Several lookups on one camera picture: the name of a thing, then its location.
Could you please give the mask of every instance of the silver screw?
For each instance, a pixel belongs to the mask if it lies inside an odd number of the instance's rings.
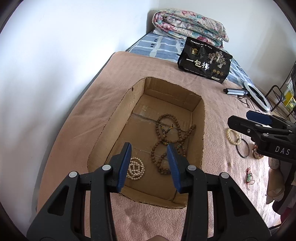
[[[103,165],[102,166],[102,169],[104,170],[104,171],[108,171],[108,170],[110,170],[111,169],[111,166],[110,165]]]
[[[224,179],[229,178],[229,174],[227,172],[223,172],[221,173],[221,177],[223,177]]]
[[[195,165],[189,165],[187,168],[190,171],[195,171],[196,170],[196,166]]]
[[[77,176],[77,172],[72,171],[69,173],[69,177],[76,177]]]

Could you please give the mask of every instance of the folded quilt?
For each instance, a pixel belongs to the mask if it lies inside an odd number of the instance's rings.
[[[152,18],[154,33],[175,39],[192,37],[215,47],[223,47],[229,38],[223,24],[191,11],[165,8]]]

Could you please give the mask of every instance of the brown bead necklace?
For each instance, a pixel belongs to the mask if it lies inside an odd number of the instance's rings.
[[[171,119],[175,122],[175,124],[176,124],[176,128],[177,128],[177,130],[178,130],[178,134],[179,134],[179,139],[178,139],[178,140],[170,141],[170,140],[168,140],[168,139],[166,138],[166,137],[167,137],[167,133],[169,133],[169,131],[170,131],[171,129],[173,129],[173,125],[170,126],[167,130],[165,130],[164,127],[160,125],[160,121],[161,121],[163,118],[167,118],[167,117],[171,118]],[[170,169],[169,169],[169,168],[164,168],[164,167],[161,166],[161,163],[162,163],[164,157],[167,155],[166,152],[163,153],[163,154],[160,156],[160,158],[159,158],[158,161],[155,159],[154,151],[155,151],[155,149],[157,148],[157,146],[158,146],[160,143],[164,144],[165,146],[167,146],[167,145],[170,144],[170,143],[175,143],[175,144],[179,143],[179,145],[176,147],[177,152],[178,152],[179,155],[181,155],[181,150],[182,150],[182,154],[183,154],[183,156],[186,157],[186,150],[185,150],[185,147],[184,147],[184,142],[185,142],[185,140],[191,135],[191,133],[193,132],[193,130],[195,129],[195,127],[196,127],[195,124],[192,125],[192,126],[188,129],[188,131],[187,131],[184,135],[182,135],[182,134],[181,134],[181,128],[180,128],[180,125],[179,125],[179,123],[178,123],[177,118],[176,118],[174,115],[172,115],[172,114],[164,114],[164,115],[161,115],[161,116],[157,119],[156,124],[155,124],[155,130],[156,130],[156,134],[157,134],[157,137],[158,137],[158,141],[154,144],[154,146],[153,146],[153,148],[152,148],[152,150],[151,150],[151,160],[152,160],[152,162],[154,163],[154,165],[156,165],[156,167],[158,168],[158,171],[160,172],[160,174],[168,175],[168,174],[170,174]]]

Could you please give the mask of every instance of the blue gripper pad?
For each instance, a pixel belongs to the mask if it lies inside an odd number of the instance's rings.
[[[269,115],[265,115],[259,112],[249,110],[246,114],[246,117],[250,121],[261,123],[266,126],[269,126],[272,124],[272,120],[270,119]]]
[[[121,191],[121,189],[124,186],[124,182],[126,180],[126,173],[128,171],[128,166],[131,160],[131,144],[126,142],[122,148],[122,151],[124,151],[124,149],[125,149],[124,157],[118,172],[118,183],[116,187],[118,192]]]
[[[167,147],[168,163],[170,165],[170,173],[172,175],[174,186],[178,192],[181,192],[181,176],[178,169],[177,161],[172,150],[172,146],[174,148],[174,145],[168,145]]]

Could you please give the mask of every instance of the blue patterned bed sheet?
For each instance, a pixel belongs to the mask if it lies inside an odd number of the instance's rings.
[[[184,45],[185,41],[182,39],[159,36],[150,32],[126,51],[177,63]],[[231,61],[229,74],[226,79],[241,87],[243,87],[245,81],[254,85],[234,58]]]

